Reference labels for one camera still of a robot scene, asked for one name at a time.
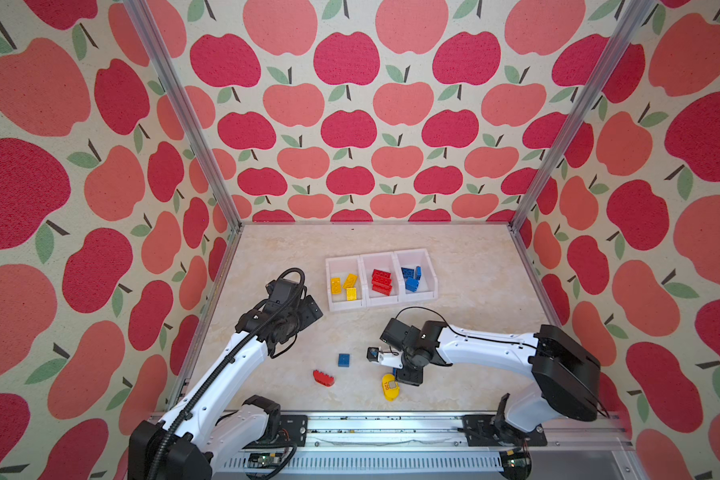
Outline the yellow square lego brick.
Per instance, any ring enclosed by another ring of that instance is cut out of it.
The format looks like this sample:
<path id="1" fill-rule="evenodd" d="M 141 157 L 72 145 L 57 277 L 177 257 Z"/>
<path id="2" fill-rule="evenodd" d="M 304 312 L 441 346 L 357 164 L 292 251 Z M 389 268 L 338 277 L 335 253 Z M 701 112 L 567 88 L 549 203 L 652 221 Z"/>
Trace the yellow square lego brick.
<path id="1" fill-rule="evenodd" d="M 343 284 L 343 287 L 345 289 L 354 288 L 356 285 L 358 277 L 355 274 L 348 274 L 347 278 Z"/>

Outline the small yellow lego brick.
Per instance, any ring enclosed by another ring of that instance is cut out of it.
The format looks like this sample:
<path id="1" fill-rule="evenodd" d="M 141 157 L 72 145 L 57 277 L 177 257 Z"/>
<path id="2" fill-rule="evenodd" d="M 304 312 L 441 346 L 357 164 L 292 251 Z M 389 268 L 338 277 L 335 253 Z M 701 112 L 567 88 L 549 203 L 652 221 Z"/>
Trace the small yellow lego brick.
<path id="1" fill-rule="evenodd" d="M 330 279 L 330 291 L 332 295 L 339 295 L 342 292 L 342 284 L 339 278 Z"/>

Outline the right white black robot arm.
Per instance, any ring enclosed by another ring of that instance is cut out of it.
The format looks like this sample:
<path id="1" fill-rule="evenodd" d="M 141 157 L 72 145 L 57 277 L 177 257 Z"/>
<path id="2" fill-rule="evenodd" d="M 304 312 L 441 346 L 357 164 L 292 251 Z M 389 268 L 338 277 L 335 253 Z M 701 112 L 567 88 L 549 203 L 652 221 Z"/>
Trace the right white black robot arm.
<path id="1" fill-rule="evenodd" d="M 421 327 L 392 317 L 380 335 L 386 346 L 366 358 L 394 370 L 395 380 L 420 386 L 427 366 L 479 365 L 506 370 L 532 382 L 502 396 L 484 427 L 465 434 L 502 446 L 522 446 L 548 421 L 593 422 L 610 412 L 600 399 L 601 363 L 561 328 L 544 324 L 535 333 L 499 334 L 451 325 L 441 314 Z"/>

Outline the red curved lego brick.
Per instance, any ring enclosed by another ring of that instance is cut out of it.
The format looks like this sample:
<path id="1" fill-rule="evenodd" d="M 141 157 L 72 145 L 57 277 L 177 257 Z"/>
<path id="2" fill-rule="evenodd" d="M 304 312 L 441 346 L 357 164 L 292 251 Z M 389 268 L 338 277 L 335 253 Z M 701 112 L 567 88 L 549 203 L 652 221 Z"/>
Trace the red curved lego brick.
<path id="1" fill-rule="evenodd" d="M 320 370 L 313 371 L 313 379 L 320 385 L 332 387 L 335 384 L 335 378 Z"/>

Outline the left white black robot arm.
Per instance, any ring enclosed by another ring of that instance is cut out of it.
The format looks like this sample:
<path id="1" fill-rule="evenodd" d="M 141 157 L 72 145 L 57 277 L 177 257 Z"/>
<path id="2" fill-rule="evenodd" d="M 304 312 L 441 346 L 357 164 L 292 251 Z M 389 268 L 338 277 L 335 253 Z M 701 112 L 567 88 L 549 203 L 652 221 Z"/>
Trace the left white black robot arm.
<path id="1" fill-rule="evenodd" d="M 194 388 L 156 423 L 131 433 L 129 479 L 209 479 L 228 456 L 251 444 L 281 449 L 261 478 L 278 475 L 298 445 L 283 436 L 280 405 L 253 395 L 232 415 L 224 414 L 248 377 L 267 359 L 287 352 L 299 333 L 323 313 L 308 293 L 302 269 L 291 267 L 266 286 L 267 296 L 244 313 L 235 332 Z"/>

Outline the white three-compartment plastic bin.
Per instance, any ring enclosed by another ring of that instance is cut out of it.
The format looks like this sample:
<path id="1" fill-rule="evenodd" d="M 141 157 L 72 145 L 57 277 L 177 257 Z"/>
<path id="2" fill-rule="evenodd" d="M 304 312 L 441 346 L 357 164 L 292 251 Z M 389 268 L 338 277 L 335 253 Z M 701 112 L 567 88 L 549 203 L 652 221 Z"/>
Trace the white three-compartment plastic bin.
<path id="1" fill-rule="evenodd" d="M 332 312 L 421 303 L 439 297 L 439 280 L 425 249 L 328 258 L 325 270 Z"/>

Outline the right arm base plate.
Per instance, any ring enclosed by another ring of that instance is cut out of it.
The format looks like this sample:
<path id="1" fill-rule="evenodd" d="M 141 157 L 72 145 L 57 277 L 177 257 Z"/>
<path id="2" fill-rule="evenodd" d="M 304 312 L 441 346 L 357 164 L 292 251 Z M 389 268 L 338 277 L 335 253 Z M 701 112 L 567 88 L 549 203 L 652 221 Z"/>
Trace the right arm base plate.
<path id="1" fill-rule="evenodd" d="M 494 415 L 465 415 L 458 431 L 463 433 L 470 447 L 544 447 L 548 445 L 543 429 L 538 426 L 531 432 L 523 432 Z"/>

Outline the yellow oval lego piece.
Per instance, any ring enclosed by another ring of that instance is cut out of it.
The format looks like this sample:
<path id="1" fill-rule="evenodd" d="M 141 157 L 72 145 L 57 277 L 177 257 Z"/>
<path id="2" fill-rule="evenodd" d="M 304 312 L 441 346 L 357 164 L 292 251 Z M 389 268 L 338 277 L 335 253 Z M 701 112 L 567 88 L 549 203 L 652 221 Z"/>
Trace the yellow oval lego piece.
<path id="1" fill-rule="evenodd" d="M 383 376 L 382 392 L 384 398 L 389 402 L 395 401 L 399 397 L 400 387 L 394 374 L 388 373 Z"/>

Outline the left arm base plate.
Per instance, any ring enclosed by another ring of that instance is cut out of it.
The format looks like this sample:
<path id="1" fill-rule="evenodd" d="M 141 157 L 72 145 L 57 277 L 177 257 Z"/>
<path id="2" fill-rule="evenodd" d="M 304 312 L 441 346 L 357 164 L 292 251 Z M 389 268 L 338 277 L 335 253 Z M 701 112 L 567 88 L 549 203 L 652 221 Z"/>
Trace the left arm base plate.
<path id="1" fill-rule="evenodd" d="M 258 440 L 247 444 L 244 449 L 254 448 L 284 448 L 293 443 L 297 447 L 304 447 L 308 430 L 307 415 L 271 416 L 267 420 L 264 434 Z"/>

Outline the blue sloped lego brick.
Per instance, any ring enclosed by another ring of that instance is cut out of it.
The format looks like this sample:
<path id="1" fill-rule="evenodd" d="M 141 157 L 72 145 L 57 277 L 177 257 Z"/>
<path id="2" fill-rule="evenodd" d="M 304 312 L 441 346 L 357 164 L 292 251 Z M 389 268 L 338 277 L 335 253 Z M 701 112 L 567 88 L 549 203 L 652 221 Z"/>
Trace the blue sloped lego brick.
<path id="1" fill-rule="evenodd" d="M 405 289 L 409 292 L 417 292 L 419 288 L 420 281 L 413 277 L 406 277 L 405 278 Z"/>

